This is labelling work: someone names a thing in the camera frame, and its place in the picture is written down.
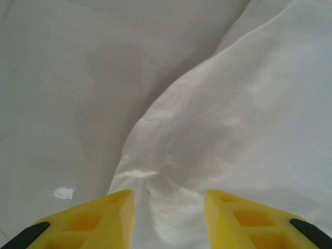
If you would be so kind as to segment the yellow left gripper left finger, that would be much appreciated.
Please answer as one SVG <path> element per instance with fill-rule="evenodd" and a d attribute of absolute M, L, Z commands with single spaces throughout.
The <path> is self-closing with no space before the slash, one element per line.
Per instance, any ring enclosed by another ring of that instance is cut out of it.
<path fill-rule="evenodd" d="M 133 226 L 133 192 L 121 190 L 42 218 L 3 247 L 129 249 Z"/>

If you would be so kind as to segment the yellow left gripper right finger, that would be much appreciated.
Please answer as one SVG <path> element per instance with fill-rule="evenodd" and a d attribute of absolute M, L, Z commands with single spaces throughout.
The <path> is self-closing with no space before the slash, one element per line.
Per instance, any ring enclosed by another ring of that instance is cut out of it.
<path fill-rule="evenodd" d="M 207 190 L 210 248 L 331 248 L 331 237 L 300 216 L 219 190 Z"/>

